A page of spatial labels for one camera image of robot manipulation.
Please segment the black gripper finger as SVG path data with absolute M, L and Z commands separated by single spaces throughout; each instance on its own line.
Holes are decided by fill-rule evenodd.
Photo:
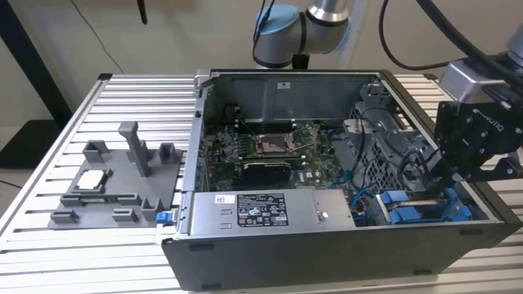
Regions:
M 462 146 L 439 147 L 430 160 L 430 187 L 453 187 L 455 183 L 468 180 L 463 171 L 466 162 L 463 156 L 466 148 Z
M 516 159 L 513 157 L 500 159 L 494 169 L 492 170 L 476 168 L 466 173 L 466 180 L 472 183 L 502 181 L 509 179 L 516 179 Z

